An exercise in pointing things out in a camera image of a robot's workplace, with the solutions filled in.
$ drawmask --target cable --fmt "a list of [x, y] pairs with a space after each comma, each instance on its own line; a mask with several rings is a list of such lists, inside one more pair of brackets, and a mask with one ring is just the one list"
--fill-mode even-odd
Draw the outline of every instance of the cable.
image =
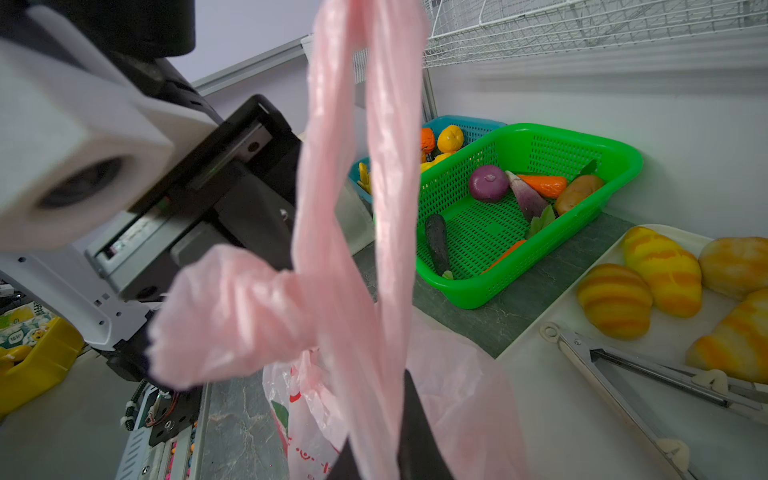
[[136, 418], [134, 415], [136, 413], [136, 402], [139, 401], [139, 397], [141, 397], [141, 393], [147, 388], [147, 385], [149, 385], [149, 382], [146, 379], [141, 380], [139, 386], [136, 387], [136, 391], [131, 397], [131, 400], [125, 404], [125, 416], [120, 419], [120, 425], [125, 427], [129, 432], [133, 431], [135, 426], [134, 420]]
[[170, 414], [173, 412], [173, 410], [176, 408], [176, 404], [178, 403], [179, 403], [179, 394], [178, 392], [174, 392], [174, 399], [170, 401], [170, 407], [168, 407], [168, 410], [165, 412], [165, 415], [163, 415], [157, 420], [153, 419], [151, 416], [148, 416], [146, 423], [144, 423], [144, 426], [151, 427], [164, 422], [165, 419], [167, 419], [170, 416]]

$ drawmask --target orange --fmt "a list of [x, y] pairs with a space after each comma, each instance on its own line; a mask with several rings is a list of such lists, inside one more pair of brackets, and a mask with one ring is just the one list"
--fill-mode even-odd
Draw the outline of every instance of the orange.
[[435, 134], [431, 128], [422, 128], [422, 152], [429, 154], [435, 150]]

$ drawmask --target bread loaf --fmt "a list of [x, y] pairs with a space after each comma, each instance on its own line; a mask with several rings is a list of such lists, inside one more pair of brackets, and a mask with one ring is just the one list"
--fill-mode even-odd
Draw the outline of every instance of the bread loaf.
[[747, 382], [768, 383], [768, 290], [750, 293], [688, 349], [685, 363], [723, 370]]
[[576, 296], [590, 323], [604, 335], [631, 340], [650, 327], [650, 289], [625, 266], [596, 266], [578, 284]]
[[701, 309], [701, 268], [674, 240], [645, 227], [627, 232], [622, 243], [627, 266], [645, 280], [662, 312], [683, 318]]
[[742, 301], [768, 288], [768, 239], [721, 238], [709, 242], [699, 255], [703, 284]]

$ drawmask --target red onion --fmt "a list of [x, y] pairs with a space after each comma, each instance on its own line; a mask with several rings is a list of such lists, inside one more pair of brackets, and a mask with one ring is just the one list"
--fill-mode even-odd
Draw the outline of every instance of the red onion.
[[495, 204], [509, 190], [509, 180], [504, 171], [495, 165], [483, 165], [469, 178], [469, 193], [475, 200]]

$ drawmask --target white wall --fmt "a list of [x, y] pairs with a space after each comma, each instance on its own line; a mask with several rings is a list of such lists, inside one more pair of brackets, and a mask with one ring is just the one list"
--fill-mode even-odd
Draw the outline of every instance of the white wall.
[[200, 80], [312, 31], [320, 0], [196, 0], [195, 49], [169, 58]]
[[[205, 98], [219, 115], [227, 118], [248, 97], [262, 94], [283, 113], [293, 133], [299, 134], [306, 129], [309, 120], [310, 96], [306, 83], [308, 67], [306, 57], [294, 58]], [[355, 107], [355, 120], [355, 160], [359, 160], [368, 156], [365, 110]]]
[[768, 237], [768, 29], [430, 71], [438, 114], [623, 141], [641, 174], [608, 211], [709, 237]]

